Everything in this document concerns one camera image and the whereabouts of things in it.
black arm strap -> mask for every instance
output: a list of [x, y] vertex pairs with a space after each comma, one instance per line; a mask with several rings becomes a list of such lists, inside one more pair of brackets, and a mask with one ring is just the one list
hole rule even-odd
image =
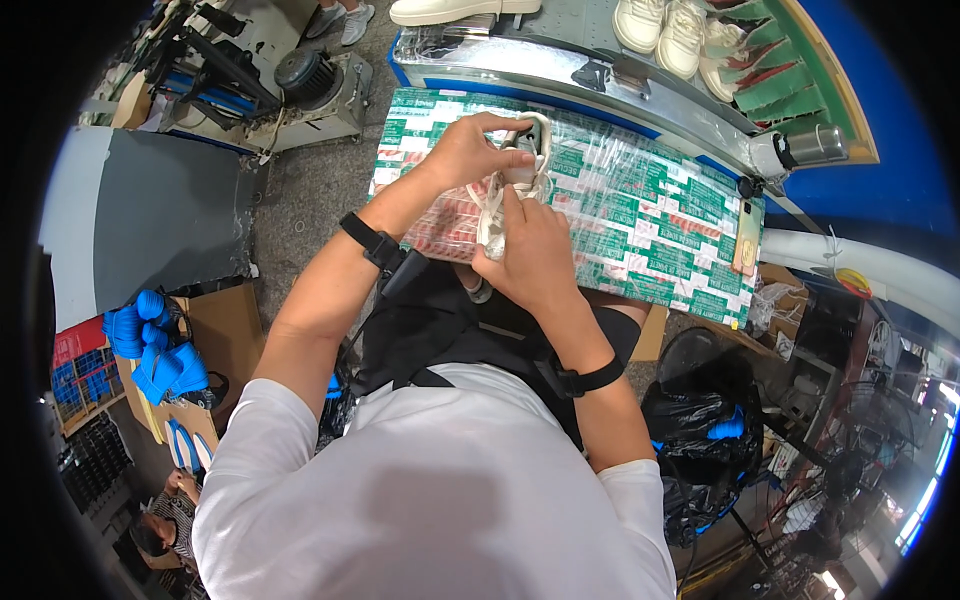
[[427, 258], [416, 250], [406, 251], [386, 231], [374, 231], [352, 212], [340, 220], [340, 227], [363, 246], [363, 256], [380, 270], [386, 284], [380, 294], [389, 297], [411, 279], [419, 275], [428, 264]]
[[534, 361], [534, 364], [558, 396], [571, 398], [581, 397], [592, 390], [609, 386], [623, 374], [624, 369], [623, 363], [616, 356], [606, 367], [584, 374], [565, 371], [556, 353], [549, 360]]

sock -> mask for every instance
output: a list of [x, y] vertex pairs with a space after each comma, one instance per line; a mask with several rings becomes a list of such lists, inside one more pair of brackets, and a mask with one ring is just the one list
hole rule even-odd
[[476, 285], [474, 285], [473, 287], [466, 287], [466, 286], [464, 286], [464, 289], [467, 290], [467, 293], [468, 293], [468, 294], [476, 294], [477, 292], [480, 291], [480, 288], [482, 288], [482, 287], [483, 287], [483, 278], [480, 277], [480, 280], [477, 281], [477, 284], [476, 284]]

smartphone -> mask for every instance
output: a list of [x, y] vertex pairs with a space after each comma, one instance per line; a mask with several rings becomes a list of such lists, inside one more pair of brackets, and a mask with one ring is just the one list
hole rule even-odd
[[740, 222], [736, 226], [736, 246], [730, 268], [737, 273], [752, 277], [756, 271], [756, 254], [760, 249], [760, 223], [763, 211], [757, 210], [749, 200], [740, 201]]

hand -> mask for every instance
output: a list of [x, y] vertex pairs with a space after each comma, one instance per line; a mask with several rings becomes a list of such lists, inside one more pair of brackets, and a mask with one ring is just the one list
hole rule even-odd
[[191, 498], [197, 493], [197, 482], [192, 476], [184, 476], [178, 482], [178, 487]]
[[446, 128], [417, 169], [446, 191], [480, 181], [494, 171], [532, 165], [535, 159], [530, 153], [502, 152], [484, 135], [498, 130], [522, 132], [531, 127], [533, 121], [508, 119], [489, 112], [462, 117]]
[[503, 259], [490, 260], [478, 245], [473, 270], [541, 325], [544, 320], [561, 319], [572, 302], [586, 303], [573, 274], [566, 216], [536, 198], [519, 200], [511, 185], [503, 189], [503, 213]]
[[171, 473], [167, 476], [167, 481], [163, 485], [163, 490], [168, 494], [176, 493], [177, 488], [180, 487], [180, 481], [183, 480], [183, 471], [178, 468], [173, 469]]

sneaker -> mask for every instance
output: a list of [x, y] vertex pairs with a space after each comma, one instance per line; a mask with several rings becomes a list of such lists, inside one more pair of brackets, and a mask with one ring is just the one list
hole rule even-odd
[[720, 81], [719, 68], [726, 66], [726, 59], [708, 59], [700, 57], [700, 76], [710, 92], [721, 102], [733, 102], [733, 93], [740, 88], [737, 84], [724, 84]]
[[620, 43], [641, 54], [657, 47], [666, 0], [620, 0], [613, 12], [613, 32]]
[[474, 14], [526, 14], [540, 10], [540, 0], [397, 0], [390, 18], [404, 27], [439, 25]]
[[681, 79], [690, 79], [700, 63], [707, 13], [685, 0], [666, 5], [666, 25], [657, 42], [657, 63]]
[[330, 25], [333, 25], [334, 21], [345, 14], [347, 14], [347, 9], [339, 2], [334, 2], [333, 6], [329, 9], [320, 8], [320, 14], [317, 15], [316, 20], [310, 25], [310, 29], [306, 30], [306, 38], [313, 39], [314, 37], [320, 36], [323, 32], [330, 29]]
[[525, 132], [508, 132], [500, 150], [512, 152], [524, 150], [537, 159], [533, 166], [498, 171], [491, 178], [487, 198], [480, 199], [468, 185], [467, 192], [480, 206], [480, 223], [477, 225], [477, 244], [483, 244], [485, 254], [490, 260], [503, 257], [506, 243], [503, 228], [503, 188], [512, 185], [518, 197], [536, 198], [541, 204], [549, 195], [546, 189], [550, 178], [547, 177], [547, 164], [550, 162], [550, 119], [538, 112], [522, 112], [516, 119], [535, 121], [532, 129]]
[[710, 19], [707, 21], [704, 50], [701, 54], [708, 59], [725, 59], [741, 48], [746, 37], [747, 33], [736, 25]]
[[345, 46], [360, 41], [363, 34], [367, 32], [367, 23], [373, 18], [375, 12], [369, 4], [363, 2], [358, 4], [357, 8], [347, 11], [347, 20], [344, 21], [344, 36], [340, 38], [340, 43]]
[[476, 288], [467, 290], [467, 295], [470, 296], [470, 301], [474, 304], [483, 304], [493, 296], [493, 286], [481, 277]]

